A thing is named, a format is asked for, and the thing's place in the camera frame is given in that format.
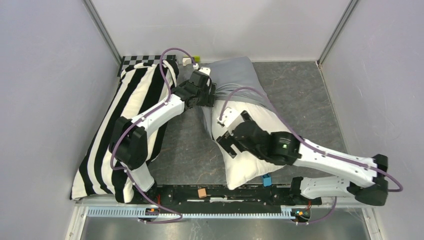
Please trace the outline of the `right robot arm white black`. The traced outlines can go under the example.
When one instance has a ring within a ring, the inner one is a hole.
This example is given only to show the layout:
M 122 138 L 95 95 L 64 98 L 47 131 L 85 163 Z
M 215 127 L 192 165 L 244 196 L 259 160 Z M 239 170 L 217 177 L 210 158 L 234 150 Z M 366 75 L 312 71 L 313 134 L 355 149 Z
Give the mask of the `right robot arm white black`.
M 247 152 L 276 166 L 297 166 L 328 173 L 328 177 L 295 177 L 289 199 L 302 204 L 321 197 L 354 198 L 370 206 L 384 206 L 388 198 L 388 157 L 360 157 L 322 147 L 288 131 L 263 130 L 247 111 L 227 107 L 217 123 L 224 129 L 217 143 L 235 158 Z

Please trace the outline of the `grey pillowcase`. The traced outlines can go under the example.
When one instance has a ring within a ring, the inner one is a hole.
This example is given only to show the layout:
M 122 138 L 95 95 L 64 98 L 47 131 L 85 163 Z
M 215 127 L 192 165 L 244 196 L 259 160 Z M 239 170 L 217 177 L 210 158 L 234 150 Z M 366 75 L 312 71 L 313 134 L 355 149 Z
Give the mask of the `grey pillowcase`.
M 219 100 L 225 101 L 233 90 L 240 87 L 251 87 L 266 96 L 255 68 L 247 56 L 219 60 L 204 66 L 210 68 L 211 81 L 216 84 L 215 107 L 218 106 Z M 231 100 L 271 109 L 267 100 L 251 90 L 240 90 L 231 97 Z

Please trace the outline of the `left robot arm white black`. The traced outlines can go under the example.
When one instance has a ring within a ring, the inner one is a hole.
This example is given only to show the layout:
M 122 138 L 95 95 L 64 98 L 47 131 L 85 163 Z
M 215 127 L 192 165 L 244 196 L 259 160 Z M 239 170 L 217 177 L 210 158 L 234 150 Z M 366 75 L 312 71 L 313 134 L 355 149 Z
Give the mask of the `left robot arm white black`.
M 109 144 L 111 160 L 120 162 L 139 188 L 137 196 L 145 204 L 151 204 L 157 198 L 157 190 L 152 187 L 155 180 L 146 164 L 149 137 L 188 109 L 214 105 L 216 84 L 210 74 L 208 67 L 194 70 L 190 78 L 173 88 L 171 95 L 164 100 L 131 119 L 121 116 L 115 122 Z

